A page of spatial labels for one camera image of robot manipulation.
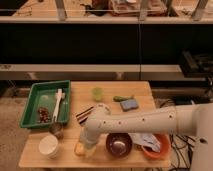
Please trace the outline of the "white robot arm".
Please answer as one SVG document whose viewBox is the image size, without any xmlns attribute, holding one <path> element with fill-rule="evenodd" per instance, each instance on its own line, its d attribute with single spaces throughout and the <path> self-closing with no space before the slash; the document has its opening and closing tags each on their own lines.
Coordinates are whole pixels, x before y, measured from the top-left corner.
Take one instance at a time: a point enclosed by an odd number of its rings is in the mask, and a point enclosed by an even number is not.
<svg viewBox="0 0 213 171">
<path fill-rule="evenodd" d="M 213 171 L 213 103 L 177 105 L 127 114 L 112 114 L 97 104 L 80 133 L 86 149 L 104 133 L 157 133 L 195 136 L 190 171 Z"/>
</svg>

